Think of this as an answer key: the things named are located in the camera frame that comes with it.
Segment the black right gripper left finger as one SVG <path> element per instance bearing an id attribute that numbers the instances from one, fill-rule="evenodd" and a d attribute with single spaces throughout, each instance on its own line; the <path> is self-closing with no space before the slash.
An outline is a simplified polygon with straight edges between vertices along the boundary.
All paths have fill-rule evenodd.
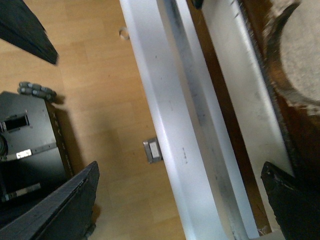
<path id="1" fill-rule="evenodd" d="M 2 240 L 87 240 L 96 228 L 93 207 L 100 177 L 90 163 L 73 178 L 0 230 Z"/>

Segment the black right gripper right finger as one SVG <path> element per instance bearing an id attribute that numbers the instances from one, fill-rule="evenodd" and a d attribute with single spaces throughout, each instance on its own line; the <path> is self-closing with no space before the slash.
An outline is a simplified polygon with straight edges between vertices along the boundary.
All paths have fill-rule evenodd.
<path id="1" fill-rule="evenodd" d="M 284 238 L 318 240 L 320 193 L 268 161 L 263 165 L 261 179 Z"/>

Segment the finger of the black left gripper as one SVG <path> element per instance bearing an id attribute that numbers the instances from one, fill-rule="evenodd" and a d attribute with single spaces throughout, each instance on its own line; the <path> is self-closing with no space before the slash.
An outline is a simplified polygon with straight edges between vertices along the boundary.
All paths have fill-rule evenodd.
<path id="1" fill-rule="evenodd" d="M 45 28 L 22 0 L 0 2 L 0 38 L 50 64 L 58 62 Z"/>

